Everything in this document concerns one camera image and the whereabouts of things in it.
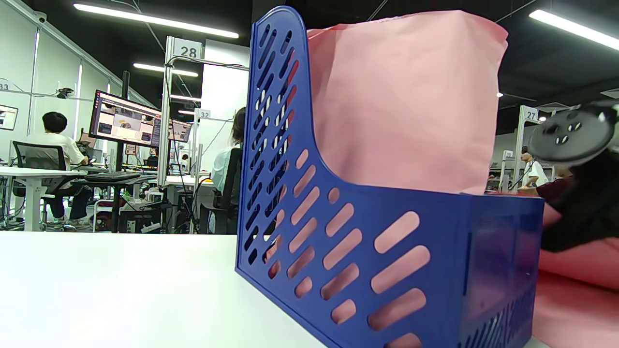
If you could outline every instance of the ceiling light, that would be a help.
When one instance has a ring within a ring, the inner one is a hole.
[[[604,46],[619,50],[619,40],[617,40],[616,38],[610,37],[593,29],[589,29],[585,26],[561,18],[557,15],[553,15],[542,10],[536,10],[535,12],[531,13],[529,17],[535,20],[539,20],[540,22],[552,25],[553,27],[563,29],[566,32],[570,32],[580,37],[588,38],[591,41],[601,43]]]
[[[160,71],[160,72],[165,71],[163,66],[146,65],[146,64],[140,64],[140,63],[133,63],[133,66],[135,66],[135,67],[137,67],[139,69],[145,69],[145,70]],[[191,71],[185,71],[185,70],[172,69],[172,74],[183,75],[183,76],[191,76],[191,77],[198,77],[197,73],[191,72]]]
[[[143,15],[143,14],[138,14],[138,13],[117,11],[117,10],[112,10],[112,9],[108,9],[105,7],[96,7],[96,6],[83,5],[83,4],[73,4],[73,6],[76,9],[80,11],[85,11],[85,12],[109,15],[109,16],[117,17],[117,18],[137,20],[139,22],[159,24],[159,25],[164,25],[166,27],[191,30],[193,32],[201,32],[201,33],[206,33],[206,34],[218,35],[221,37],[238,38],[237,33],[227,32],[225,30],[213,29],[213,28],[208,28],[208,27],[202,27],[200,25],[177,22],[175,20],[151,17],[149,15]]]
[[[185,97],[184,95],[170,95],[170,98],[172,99],[181,99],[181,100],[190,100],[192,102],[201,102],[202,99],[200,98],[192,98],[192,97]]]

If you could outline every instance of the number 28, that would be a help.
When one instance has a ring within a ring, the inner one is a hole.
[[[183,52],[181,53],[182,56],[188,56],[189,58],[197,57],[197,51],[195,48],[188,48],[187,46],[182,46],[181,50],[183,50]]]

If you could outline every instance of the white wall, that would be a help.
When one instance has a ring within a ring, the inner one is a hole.
[[[46,112],[64,114],[68,125],[63,134],[79,137],[80,129],[89,127],[95,90],[105,91],[109,83],[111,92],[120,94],[119,77],[52,25],[39,23],[22,1],[0,0],[0,23],[4,28],[0,30],[0,48],[5,50],[0,53],[0,82],[20,92],[0,90],[0,105],[19,109],[15,130],[0,129],[0,159],[8,159],[11,140],[26,141],[28,134],[43,131],[41,117]],[[56,90],[63,87],[75,91],[73,99],[55,97]],[[31,97],[29,93],[50,96]],[[134,90],[130,93],[133,100],[152,106]],[[102,141],[98,143],[97,147],[103,148]]]
[[[249,48],[212,40],[206,41],[206,60],[223,64],[249,66]],[[230,146],[235,112],[247,104],[249,72],[229,67],[204,66],[201,108],[211,111],[217,120],[200,121],[198,144],[204,147],[201,169],[211,171],[215,156]]]
[[[77,91],[80,63],[81,60],[76,54],[68,51],[50,34],[41,32],[33,92],[56,95],[58,89],[65,87]],[[76,110],[77,100],[55,97],[34,98],[32,112],[30,113],[34,120],[34,122],[31,121],[34,128],[31,129],[30,134],[44,132],[41,117],[47,112],[56,111],[62,113],[68,120],[67,128],[62,134],[73,137]]]
[[[32,68],[35,56],[37,26],[16,13],[0,1],[0,23],[6,28],[0,30],[0,47],[11,48],[0,54],[0,83],[10,90],[22,89],[31,92]],[[15,130],[0,129],[0,159],[8,160],[11,139],[25,139],[28,129],[30,96],[0,92],[0,105],[18,108]]]

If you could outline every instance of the black ceiling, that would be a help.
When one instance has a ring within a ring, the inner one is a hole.
[[[72,7],[78,0],[24,0],[35,11],[48,14],[48,21],[76,42],[95,59],[122,76],[129,70],[131,87],[154,105],[160,105],[162,78],[159,73],[140,71],[133,63],[163,65],[163,51],[149,29],[139,22],[112,19],[81,12]],[[134,4],[149,15],[202,24],[240,34],[228,40],[249,46],[252,17],[272,4],[293,6],[308,28],[330,27],[337,23],[363,22],[382,0],[87,0],[88,3],[134,11]],[[423,12],[462,9],[499,21],[509,32],[509,48],[499,73],[500,99],[497,134],[510,133],[517,126],[518,105],[530,106],[560,102],[575,105],[605,98],[600,92],[619,88],[619,51],[538,23],[528,15],[538,8],[572,16],[619,37],[617,0],[390,0],[376,19]],[[199,33],[152,26],[159,41],[172,35],[203,41]],[[201,67],[178,64],[201,74]],[[201,76],[185,77],[186,85],[175,81],[173,94],[201,93]]]

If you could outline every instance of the sneaker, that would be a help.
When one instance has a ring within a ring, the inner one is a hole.
[[[67,220],[67,225],[71,225],[76,228],[76,230],[92,228],[90,224],[90,219],[84,217],[82,219],[69,219]]]
[[[63,217],[54,218],[54,220],[51,223],[56,224],[56,225],[65,225],[68,220],[69,219],[67,219],[67,216],[65,215]]]

